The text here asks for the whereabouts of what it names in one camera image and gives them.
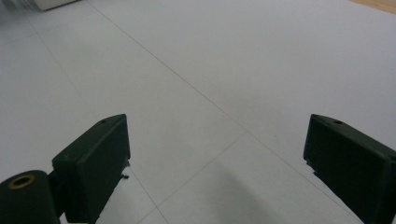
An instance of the black plastic part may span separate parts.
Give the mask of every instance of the black plastic part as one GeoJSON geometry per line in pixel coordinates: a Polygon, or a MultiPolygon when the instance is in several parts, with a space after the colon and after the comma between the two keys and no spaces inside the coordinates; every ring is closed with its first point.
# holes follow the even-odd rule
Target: black plastic part
{"type": "Polygon", "coordinates": [[[117,115],[97,122],[52,160],[66,184],[68,222],[95,223],[130,157],[126,116],[117,115]]]}
{"type": "Polygon", "coordinates": [[[0,223],[60,223],[46,173],[28,171],[1,183],[0,223]]]}
{"type": "Polygon", "coordinates": [[[396,152],[342,121],[312,115],[304,159],[364,223],[396,213],[396,152]]]}

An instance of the screw hole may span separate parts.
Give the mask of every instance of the screw hole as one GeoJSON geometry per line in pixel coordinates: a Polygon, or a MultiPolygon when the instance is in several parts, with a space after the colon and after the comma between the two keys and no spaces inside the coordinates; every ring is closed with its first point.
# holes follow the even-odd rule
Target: screw hole
{"type": "Polygon", "coordinates": [[[30,184],[33,183],[35,180],[34,175],[21,175],[15,179],[13,179],[11,182],[8,184],[9,189],[22,189],[30,184]]]}

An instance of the white floor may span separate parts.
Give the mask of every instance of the white floor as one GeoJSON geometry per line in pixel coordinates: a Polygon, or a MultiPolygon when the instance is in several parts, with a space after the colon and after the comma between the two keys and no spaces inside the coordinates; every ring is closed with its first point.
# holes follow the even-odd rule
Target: white floor
{"type": "Polygon", "coordinates": [[[131,178],[98,223],[361,223],[304,139],[318,113],[396,148],[395,27],[346,0],[4,0],[0,180],[125,113],[131,178]]]}

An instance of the wooden surface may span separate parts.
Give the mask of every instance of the wooden surface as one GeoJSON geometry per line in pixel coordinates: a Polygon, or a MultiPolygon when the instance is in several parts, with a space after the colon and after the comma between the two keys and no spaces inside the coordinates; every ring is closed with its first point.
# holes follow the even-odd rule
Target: wooden surface
{"type": "Polygon", "coordinates": [[[396,14],[396,0],[351,0],[352,2],[374,7],[389,13],[396,14]]]}

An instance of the tiled floor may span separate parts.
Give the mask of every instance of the tiled floor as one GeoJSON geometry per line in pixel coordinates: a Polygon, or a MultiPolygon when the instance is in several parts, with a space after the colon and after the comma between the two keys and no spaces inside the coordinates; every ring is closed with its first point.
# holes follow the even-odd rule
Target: tiled floor
{"type": "Polygon", "coordinates": [[[0,180],[125,113],[131,178],[98,223],[361,223],[304,138],[319,113],[396,148],[394,27],[341,0],[2,1],[0,180]]]}

